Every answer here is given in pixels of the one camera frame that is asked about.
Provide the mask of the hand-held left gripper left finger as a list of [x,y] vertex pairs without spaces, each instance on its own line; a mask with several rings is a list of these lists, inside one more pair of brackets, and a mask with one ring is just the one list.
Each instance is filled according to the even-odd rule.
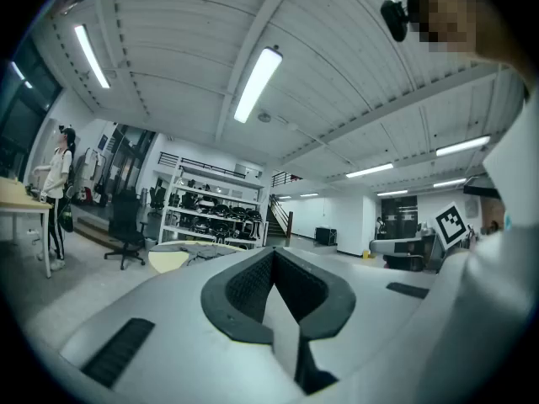
[[274,250],[265,248],[211,277],[200,302],[208,321],[232,341],[272,344],[273,331],[263,324],[266,301],[274,286]]

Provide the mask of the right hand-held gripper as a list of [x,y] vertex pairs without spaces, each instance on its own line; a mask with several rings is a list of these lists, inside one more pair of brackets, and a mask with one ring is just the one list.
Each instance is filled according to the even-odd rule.
[[372,240],[369,249],[382,256],[385,267],[396,270],[440,270],[446,258],[473,235],[455,202],[421,222],[414,237]]

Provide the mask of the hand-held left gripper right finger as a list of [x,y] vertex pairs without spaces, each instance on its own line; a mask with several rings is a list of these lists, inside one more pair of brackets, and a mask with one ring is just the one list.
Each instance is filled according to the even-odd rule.
[[281,247],[273,251],[273,280],[304,340],[335,337],[355,309],[346,280]]

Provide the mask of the grey cloth garment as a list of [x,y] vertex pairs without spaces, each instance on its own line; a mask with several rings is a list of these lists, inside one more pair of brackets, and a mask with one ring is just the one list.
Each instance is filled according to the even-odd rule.
[[164,252],[170,253],[185,253],[188,258],[181,263],[181,267],[187,267],[192,264],[204,263],[214,258],[219,258],[229,254],[239,253],[242,248],[231,246],[218,246],[214,244],[203,245],[196,242],[192,245],[174,244],[162,247]]

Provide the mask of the black crate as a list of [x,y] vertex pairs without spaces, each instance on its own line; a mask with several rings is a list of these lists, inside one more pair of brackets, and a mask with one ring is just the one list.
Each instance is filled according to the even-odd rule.
[[324,246],[336,246],[337,230],[330,227],[316,227],[314,232],[314,239],[318,244]]

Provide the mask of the group of black helmets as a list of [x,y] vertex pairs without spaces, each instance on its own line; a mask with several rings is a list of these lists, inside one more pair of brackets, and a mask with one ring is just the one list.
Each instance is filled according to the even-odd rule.
[[188,231],[212,235],[216,242],[227,239],[259,242],[264,234],[264,221],[256,206],[231,199],[214,197],[206,184],[196,188],[191,179],[183,194],[172,197],[169,204],[182,212],[175,213],[176,225]]

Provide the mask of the staircase with wooden railing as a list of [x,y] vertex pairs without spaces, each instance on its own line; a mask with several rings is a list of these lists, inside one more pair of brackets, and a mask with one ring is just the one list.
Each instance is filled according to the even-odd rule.
[[293,212],[286,211],[280,198],[274,194],[269,196],[268,205],[269,230],[271,236],[281,236],[289,239],[292,234]]

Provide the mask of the white metal shelving unit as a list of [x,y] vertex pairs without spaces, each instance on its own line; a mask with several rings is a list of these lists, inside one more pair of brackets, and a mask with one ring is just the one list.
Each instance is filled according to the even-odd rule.
[[234,172],[162,151],[157,170],[166,191],[158,234],[173,239],[262,247],[268,222],[259,174]]

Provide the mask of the black office chair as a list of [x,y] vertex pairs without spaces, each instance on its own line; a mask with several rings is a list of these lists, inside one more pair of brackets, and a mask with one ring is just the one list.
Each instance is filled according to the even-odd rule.
[[138,227],[137,219],[140,201],[134,189],[124,189],[112,199],[112,216],[109,219],[108,234],[113,241],[121,244],[113,252],[107,252],[104,259],[109,256],[120,255],[120,269],[125,269],[127,258],[139,260],[141,265],[146,262],[140,257],[140,251],[145,246],[145,237],[142,233],[144,226]]

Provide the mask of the low wooden platform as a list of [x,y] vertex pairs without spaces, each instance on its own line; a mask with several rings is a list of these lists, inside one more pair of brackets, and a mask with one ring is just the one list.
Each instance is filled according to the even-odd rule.
[[79,216],[74,221],[74,231],[102,247],[112,250],[122,248],[122,243],[109,234],[109,222],[102,222],[92,215]]

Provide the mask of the cream hanging garment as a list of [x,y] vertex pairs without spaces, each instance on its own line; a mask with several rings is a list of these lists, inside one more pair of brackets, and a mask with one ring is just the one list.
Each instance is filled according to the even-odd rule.
[[104,194],[108,155],[88,149],[80,173],[79,200],[83,205],[96,205]]

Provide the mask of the light wooden desk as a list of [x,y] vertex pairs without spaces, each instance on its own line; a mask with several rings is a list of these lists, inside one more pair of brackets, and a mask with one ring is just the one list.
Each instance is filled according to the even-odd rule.
[[40,240],[42,243],[42,262],[45,265],[46,278],[51,278],[50,256],[48,249],[49,231],[48,220],[51,205],[46,201],[35,200],[26,193],[25,186],[16,179],[0,177],[0,215],[11,217],[12,243],[17,244],[18,239],[18,216],[22,214],[39,215],[42,220]]

